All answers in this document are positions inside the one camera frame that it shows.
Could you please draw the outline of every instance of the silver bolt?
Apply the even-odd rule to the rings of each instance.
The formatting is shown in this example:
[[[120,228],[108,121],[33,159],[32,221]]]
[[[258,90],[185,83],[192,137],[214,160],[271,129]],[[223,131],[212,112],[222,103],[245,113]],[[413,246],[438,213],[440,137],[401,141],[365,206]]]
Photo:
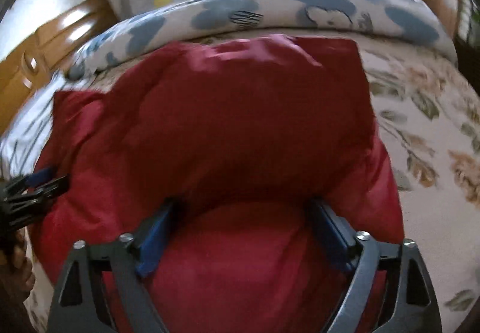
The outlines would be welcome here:
[[[406,247],[408,247],[408,248],[414,248],[414,247],[417,246],[417,244],[415,243],[415,241],[412,240],[412,239],[409,239],[409,238],[405,238],[405,239],[403,240],[403,244],[404,244]]]
[[[118,237],[118,239],[120,240],[120,242],[130,242],[133,240],[133,236],[129,233],[129,232],[126,232],[124,234],[121,234],[120,237]]]
[[[73,249],[82,249],[87,245],[87,242],[83,241],[82,239],[79,241],[74,242]]]
[[[364,232],[364,231],[359,231],[359,232],[357,232],[357,239],[360,239],[362,241],[368,241],[370,239],[370,233],[369,232]]]

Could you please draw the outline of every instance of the red cloth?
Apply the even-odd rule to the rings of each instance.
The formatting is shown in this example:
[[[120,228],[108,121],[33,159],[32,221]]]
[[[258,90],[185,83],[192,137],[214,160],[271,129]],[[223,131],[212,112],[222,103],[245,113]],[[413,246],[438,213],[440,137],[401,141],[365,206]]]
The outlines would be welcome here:
[[[46,273],[56,281],[75,240],[111,241],[182,196],[186,218],[145,283],[173,333],[319,331],[346,283],[305,222],[313,195],[357,230],[403,239],[351,40],[172,43],[107,94],[57,93],[53,114],[37,168],[57,165],[71,187],[33,229]],[[118,298],[111,304],[128,331]]]

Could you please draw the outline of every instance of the bright light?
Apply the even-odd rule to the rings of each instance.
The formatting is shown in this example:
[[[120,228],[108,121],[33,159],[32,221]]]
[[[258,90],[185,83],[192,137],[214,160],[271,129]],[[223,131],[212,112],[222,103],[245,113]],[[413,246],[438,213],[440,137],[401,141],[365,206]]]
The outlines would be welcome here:
[[[63,27],[68,27],[69,25],[75,23],[76,21],[80,20],[85,16],[85,12],[82,11],[81,9],[78,9],[76,11],[73,11],[72,13],[69,13],[69,15],[64,18],[62,24]]]
[[[74,32],[72,32],[68,39],[70,39],[71,41],[76,41],[81,36],[85,35],[88,30],[90,30],[90,28],[92,28],[91,24],[84,24],[83,26],[78,27]]]

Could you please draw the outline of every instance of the yellow object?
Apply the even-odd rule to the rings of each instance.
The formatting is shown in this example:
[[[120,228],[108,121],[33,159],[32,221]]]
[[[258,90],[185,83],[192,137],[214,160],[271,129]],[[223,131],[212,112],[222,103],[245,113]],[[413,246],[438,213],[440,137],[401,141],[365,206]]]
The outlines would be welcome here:
[[[165,5],[169,5],[172,2],[172,0],[153,0],[153,4],[155,8],[160,8]]]

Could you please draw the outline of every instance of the bed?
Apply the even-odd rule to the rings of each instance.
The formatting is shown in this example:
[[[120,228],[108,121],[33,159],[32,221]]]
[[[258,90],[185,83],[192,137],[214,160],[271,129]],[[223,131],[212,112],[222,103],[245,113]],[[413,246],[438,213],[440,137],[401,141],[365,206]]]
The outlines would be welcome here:
[[[270,33],[357,42],[406,236],[426,261],[443,331],[454,332],[480,295],[480,99],[421,0],[188,0],[128,18],[81,47],[65,75],[57,72],[20,110],[1,140],[2,177],[33,170],[55,91],[108,91],[171,41],[217,44]],[[26,304],[44,331],[52,287],[32,256],[37,284]]]

